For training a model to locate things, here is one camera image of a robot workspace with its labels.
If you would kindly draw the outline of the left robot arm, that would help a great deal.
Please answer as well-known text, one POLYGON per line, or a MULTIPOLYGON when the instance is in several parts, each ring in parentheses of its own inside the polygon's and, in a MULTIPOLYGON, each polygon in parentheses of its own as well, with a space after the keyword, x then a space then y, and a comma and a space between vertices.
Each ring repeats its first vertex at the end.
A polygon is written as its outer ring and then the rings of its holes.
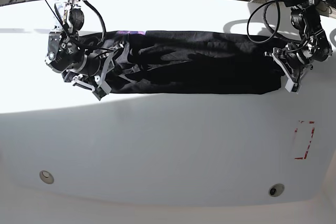
POLYGON ((288 80, 286 90, 297 93, 301 79, 313 68, 315 61, 323 62, 332 55, 332 47, 321 25, 314 0, 282 0, 291 8, 290 22, 298 30, 299 41, 285 39, 284 48, 274 48, 268 55, 280 65, 288 80))

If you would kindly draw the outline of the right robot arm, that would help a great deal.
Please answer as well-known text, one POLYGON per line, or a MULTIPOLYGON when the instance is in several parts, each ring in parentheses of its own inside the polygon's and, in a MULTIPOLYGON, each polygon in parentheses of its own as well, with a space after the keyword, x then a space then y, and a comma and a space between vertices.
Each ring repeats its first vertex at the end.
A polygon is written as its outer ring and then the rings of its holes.
POLYGON ((124 45, 103 47, 107 36, 105 23, 98 10, 87 0, 56 0, 51 11, 56 25, 49 33, 46 65, 54 72, 63 74, 73 86, 90 90, 101 100, 112 91, 106 81, 107 75, 120 75, 116 58, 124 45), (99 39, 90 37, 80 42, 79 31, 85 21, 80 3, 87 5, 98 16, 102 27, 99 39))

